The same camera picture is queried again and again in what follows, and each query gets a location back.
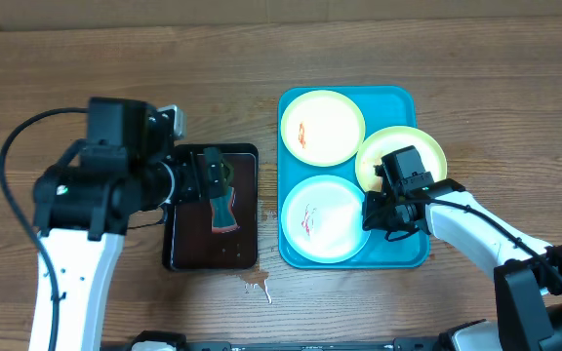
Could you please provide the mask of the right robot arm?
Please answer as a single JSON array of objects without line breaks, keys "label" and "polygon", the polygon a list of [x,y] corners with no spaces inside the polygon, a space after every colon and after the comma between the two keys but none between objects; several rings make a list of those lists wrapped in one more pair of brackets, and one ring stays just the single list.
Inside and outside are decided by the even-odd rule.
[{"label": "right robot arm", "polygon": [[497,320],[441,333],[437,350],[562,350],[562,245],[526,235],[447,178],[369,191],[363,227],[399,241],[419,231],[453,246],[494,283]]}]

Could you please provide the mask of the teal orange sponge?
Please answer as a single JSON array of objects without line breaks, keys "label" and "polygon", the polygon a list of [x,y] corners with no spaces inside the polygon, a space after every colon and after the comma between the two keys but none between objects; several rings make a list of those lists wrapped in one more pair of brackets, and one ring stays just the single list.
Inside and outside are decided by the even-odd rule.
[{"label": "teal orange sponge", "polygon": [[213,233],[231,232],[239,227],[233,213],[234,199],[235,190],[229,186],[225,195],[210,200]]}]

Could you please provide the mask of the light blue plate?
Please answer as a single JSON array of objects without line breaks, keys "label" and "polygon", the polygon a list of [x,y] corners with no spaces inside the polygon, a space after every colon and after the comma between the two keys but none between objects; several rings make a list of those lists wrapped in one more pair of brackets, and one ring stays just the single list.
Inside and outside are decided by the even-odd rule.
[{"label": "light blue plate", "polygon": [[282,237],[300,256],[323,264],[357,255],[370,233],[362,227],[364,192],[336,175],[315,175],[286,196],[280,215]]}]

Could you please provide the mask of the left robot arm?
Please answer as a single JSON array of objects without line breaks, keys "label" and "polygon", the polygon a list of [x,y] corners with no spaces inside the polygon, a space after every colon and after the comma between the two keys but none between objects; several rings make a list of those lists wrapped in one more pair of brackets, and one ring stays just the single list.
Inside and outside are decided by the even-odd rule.
[{"label": "left robot arm", "polygon": [[85,112],[86,137],[34,185],[33,223],[46,252],[39,259],[32,350],[100,348],[109,285],[131,215],[207,200],[213,231],[237,226],[233,170],[220,150],[204,148],[202,161],[175,156],[175,143],[186,133],[178,107],[93,97]]}]

